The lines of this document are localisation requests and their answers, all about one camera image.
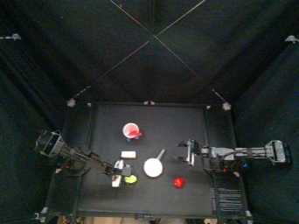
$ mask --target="red object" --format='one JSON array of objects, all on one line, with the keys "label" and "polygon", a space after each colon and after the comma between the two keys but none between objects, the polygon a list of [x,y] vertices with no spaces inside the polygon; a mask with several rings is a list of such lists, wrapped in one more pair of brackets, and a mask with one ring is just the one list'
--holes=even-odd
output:
[{"label": "red object", "polygon": [[143,135],[143,133],[142,133],[142,132],[138,132],[138,131],[131,131],[131,132],[129,133],[129,135],[130,135],[131,137],[141,137],[141,136]]},{"label": "red object", "polygon": [[183,188],[183,184],[185,184],[185,179],[183,178],[177,178],[174,181],[174,186],[178,188]]}]

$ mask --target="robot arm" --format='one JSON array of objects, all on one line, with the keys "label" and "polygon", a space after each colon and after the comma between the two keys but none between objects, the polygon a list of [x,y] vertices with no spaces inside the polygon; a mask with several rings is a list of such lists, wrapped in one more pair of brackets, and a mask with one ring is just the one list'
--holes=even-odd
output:
[{"label": "robot arm", "polygon": [[118,169],[109,162],[102,161],[99,155],[90,149],[71,148],[63,138],[61,132],[45,131],[37,141],[35,150],[39,151],[49,158],[61,157],[63,160],[63,168],[81,170],[85,168],[85,172],[93,167],[98,169],[107,176],[131,175],[131,167]]},{"label": "robot arm", "polygon": [[187,147],[189,156],[178,157],[189,165],[194,165],[195,156],[202,156],[202,162],[205,165],[205,158],[214,163],[214,167],[218,169],[207,169],[214,171],[223,171],[223,167],[227,167],[230,162],[238,162],[242,159],[266,159],[276,164],[290,164],[290,150],[288,145],[278,140],[272,141],[265,147],[258,148],[218,148],[218,147],[201,147],[197,141],[191,138],[189,141],[181,142],[179,147]]}]

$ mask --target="black table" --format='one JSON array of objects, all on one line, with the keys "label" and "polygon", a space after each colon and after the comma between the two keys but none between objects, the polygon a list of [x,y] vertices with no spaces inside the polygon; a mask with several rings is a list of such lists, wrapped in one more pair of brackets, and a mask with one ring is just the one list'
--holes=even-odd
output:
[{"label": "black table", "polygon": [[[143,135],[131,142],[123,135],[127,123],[137,123]],[[71,146],[87,145],[105,160],[119,160],[122,151],[135,151],[127,159],[138,176],[135,185],[113,188],[111,178],[97,170],[81,178],[54,174],[47,207],[51,215],[185,217],[214,216],[211,206],[211,177],[202,169],[199,158],[189,166],[174,157],[187,156],[187,148],[174,147],[191,137],[202,145],[236,147],[230,112],[222,105],[119,105],[98,103],[70,109],[63,130]],[[163,174],[150,178],[145,161],[166,148]],[[174,187],[183,177],[186,185]]]}]

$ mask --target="white object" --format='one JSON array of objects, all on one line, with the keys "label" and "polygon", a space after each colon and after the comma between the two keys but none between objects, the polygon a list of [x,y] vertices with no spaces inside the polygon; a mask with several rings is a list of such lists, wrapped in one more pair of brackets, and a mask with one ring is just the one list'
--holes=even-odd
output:
[{"label": "white object", "polygon": [[218,220],[217,219],[206,219],[205,223],[206,224],[218,224]]},{"label": "white object", "polygon": [[[125,160],[123,159],[117,161],[115,168],[118,168],[118,169],[125,168]],[[122,175],[114,175],[113,176],[113,187],[119,187],[121,180],[122,180]]]},{"label": "white object", "polygon": [[137,158],[137,152],[134,150],[123,150],[122,158]]},{"label": "white object", "polygon": [[70,99],[69,101],[67,101],[67,104],[69,104],[69,107],[75,107],[75,105],[77,105],[77,101],[74,100],[74,99]]},{"label": "white object", "polygon": [[163,155],[165,155],[165,150],[162,150],[158,158],[153,157],[145,161],[145,173],[151,178],[157,178],[163,173],[165,167],[161,161]]},{"label": "white object", "polygon": [[227,111],[227,110],[232,110],[232,105],[227,103],[227,102],[225,102],[223,104],[222,104],[222,107],[223,107],[223,109]]}]

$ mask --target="small object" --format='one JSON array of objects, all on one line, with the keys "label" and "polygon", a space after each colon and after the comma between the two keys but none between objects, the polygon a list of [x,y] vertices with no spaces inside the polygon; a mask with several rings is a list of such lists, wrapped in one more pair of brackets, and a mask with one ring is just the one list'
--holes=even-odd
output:
[{"label": "small object", "polygon": [[74,100],[74,99],[70,99],[69,101],[67,101],[67,104],[69,104],[69,107],[75,107],[75,105],[77,105],[77,101]]},{"label": "small object", "polygon": [[127,138],[127,141],[130,142],[133,138],[139,139],[139,137],[143,135],[142,132],[139,132],[138,125],[133,122],[130,122],[125,128],[123,133]]},{"label": "small object", "polygon": [[236,176],[240,178],[240,172],[234,171]]},{"label": "small object", "polygon": [[177,179],[173,181],[173,184],[174,184],[175,187],[178,187],[178,188],[183,188],[185,179],[183,179],[183,178],[177,178]]},{"label": "small object", "polygon": [[165,155],[165,150],[161,151],[158,158],[153,157],[145,161],[145,173],[151,178],[157,178],[163,173],[165,167],[161,161],[163,158],[163,155]]},{"label": "small object", "polygon": [[298,38],[296,38],[296,36],[294,35],[292,35],[292,36],[289,36],[288,38],[286,38],[286,40],[285,40],[286,42],[294,42],[296,43],[296,41],[298,41],[299,42],[299,39]]},{"label": "small object", "polygon": [[227,102],[225,102],[223,104],[222,104],[222,107],[223,107],[223,109],[227,111],[227,110],[232,110],[232,105],[227,103]]},{"label": "small object", "polygon": [[137,152],[134,150],[123,150],[122,158],[137,158]]},{"label": "small object", "polygon": [[[118,168],[118,169],[125,168],[125,160],[123,159],[117,161],[115,168]],[[122,180],[122,175],[118,174],[118,175],[113,176],[113,187],[119,187],[121,180]]]},{"label": "small object", "polygon": [[129,184],[134,184],[137,182],[137,176],[135,175],[131,175],[130,177],[125,177],[125,181]]}]

